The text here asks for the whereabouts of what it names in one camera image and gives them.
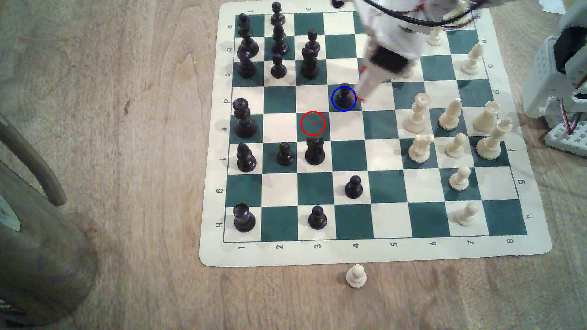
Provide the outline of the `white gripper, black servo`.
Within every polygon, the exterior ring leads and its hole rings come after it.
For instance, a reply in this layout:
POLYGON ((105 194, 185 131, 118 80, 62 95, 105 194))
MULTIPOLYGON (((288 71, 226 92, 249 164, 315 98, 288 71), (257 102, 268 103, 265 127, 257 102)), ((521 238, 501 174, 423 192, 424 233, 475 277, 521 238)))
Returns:
POLYGON ((401 79, 412 68, 412 61, 379 45, 368 43, 368 69, 359 67, 359 83, 356 85, 356 100, 364 102, 372 92, 387 79, 401 79))

